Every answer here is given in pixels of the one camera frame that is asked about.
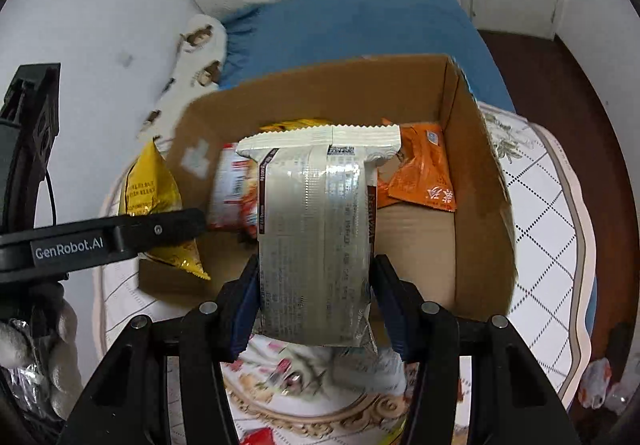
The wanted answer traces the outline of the gloved hand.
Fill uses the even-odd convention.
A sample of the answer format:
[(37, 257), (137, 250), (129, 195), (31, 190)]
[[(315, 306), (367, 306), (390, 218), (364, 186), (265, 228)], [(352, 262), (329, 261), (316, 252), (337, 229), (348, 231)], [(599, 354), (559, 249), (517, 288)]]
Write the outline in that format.
[(64, 421), (82, 390), (77, 316), (61, 283), (1, 288), (1, 374), (17, 407)]

